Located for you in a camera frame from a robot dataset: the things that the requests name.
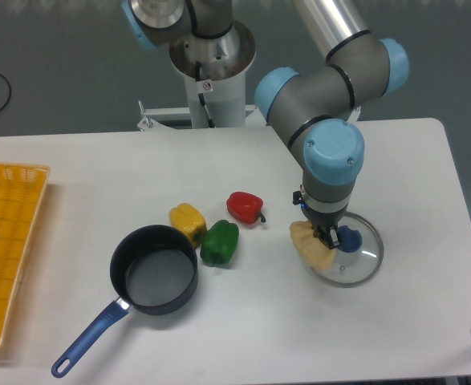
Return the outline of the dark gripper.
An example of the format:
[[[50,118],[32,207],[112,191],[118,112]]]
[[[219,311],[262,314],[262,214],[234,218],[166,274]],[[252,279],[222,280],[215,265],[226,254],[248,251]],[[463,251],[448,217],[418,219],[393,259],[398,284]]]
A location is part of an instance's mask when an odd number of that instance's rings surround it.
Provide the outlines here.
[[[346,209],[343,208],[333,213],[321,213],[306,207],[306,218],[311,222],[316,237],[326,236],[327,246],[329,248],[338,248],[340,240],[337,228],[345,212]]]

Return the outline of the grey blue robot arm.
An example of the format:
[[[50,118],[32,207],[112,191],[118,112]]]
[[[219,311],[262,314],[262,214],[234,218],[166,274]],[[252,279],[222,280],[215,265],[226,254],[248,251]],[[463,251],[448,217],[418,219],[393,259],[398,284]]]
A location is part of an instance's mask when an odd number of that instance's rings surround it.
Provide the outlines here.
[[[360,131],[343,115],[406,82],[408,56],[392,39],[376,39],[350,1],[298,1],[326,65],[307,77],[289,67],[267,74],[254,102],[302,168],[294,194],[314,235],[339,248],[338,228],[363,166]],[[245,74],[256,46],[229,1],[125,1],[141,46],[167,45],[185,81],[194,128],[227,128],[246,118]]]

